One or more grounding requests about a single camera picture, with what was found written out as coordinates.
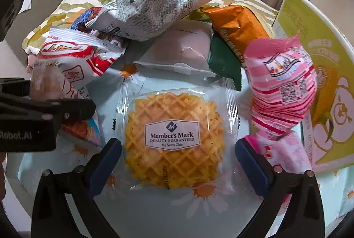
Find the cartoon face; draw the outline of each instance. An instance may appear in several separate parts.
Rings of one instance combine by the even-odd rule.
[[[339,80],[331,115],[334,124],[332,138],[346,142],[354,132],[354,98],[349,92],[348,81],[343,77]]]

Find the waffle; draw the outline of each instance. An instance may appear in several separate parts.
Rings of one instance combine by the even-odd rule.
[[[169,119],[199,121],[200,145],[167,151],[145,146],[145,124]],[[125,128],[126,163],[143,185],[165,188],[192,187],[218,176],[225,148],[223,123],[214,101],[182,93],[148,95],[135,100]]]

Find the black device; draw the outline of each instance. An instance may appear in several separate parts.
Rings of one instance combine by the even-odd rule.
[[[22,3],[23,0],[0,0],[0,41],[4,40]],[[68,99],[33,102],[23,98],[28,92],[29,81],[24,79],[0,81],[0,135],[2,133],[0,151],[53,150],[60,123],[86,119],[94,111],[92,101],[75,101],[75,105]],[[246,172],[251,184],[264,196],[261,207],[239,238],[264,237],[281,205],[281,197],[287,193],[292,194],[292,199],[280,229],[273,237],[324,237],[323,209],[313,173],[306,171],[303,175],[289,174],[283,169],[274,169],[264,157],[252,151],[252,147],[245,140],[238,141],[235,147],[240,148],[237,153],[244,154],[238,159],[241,164],[247,164],[244,169],[248,169]],[[120,142],[112,139],[100,154],[92,157],[86,167],[78,166],[66,174],[53,174],[46,170],[35,199],[32,238],[84,237],[75,225],[65,193],[73,196],[93,238],[118,237],[95,205],[93,196],[101,192],[102,185],[108,178],[107,171],[113,169],[114,161],[120,153]],[[257,173],[260,180],[254,179]],[[263,187],[259,187],[257,184],[259,181],[264,183]],[[353,218],[343,220],[338,228],[333,237],[334,235],[348,237],[349,233],[353,233]],[[2,211],[0,211],[0,237],[19,237]]]

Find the blue gripper pad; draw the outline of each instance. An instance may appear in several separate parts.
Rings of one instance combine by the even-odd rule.
[[[269,192],[269,179],[251,151],[253,154],[257,155],[252,146],[250,146],[245,139],[240,139],[236,142],[235,155],[238,161],[245,171],[256,194],[265,199]]]
[[[103,154],[103,157],[88,181],[88,195],[91,198],[101,194],[106,185],[107,179],[122,155],[122,144],[118,139],[112,139],[101,150],[100,154]]]

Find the white label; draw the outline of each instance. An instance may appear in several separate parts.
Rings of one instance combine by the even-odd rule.
[[[199,122],[166,120],[145,125],[145,146],[179,150],[200,145]]]

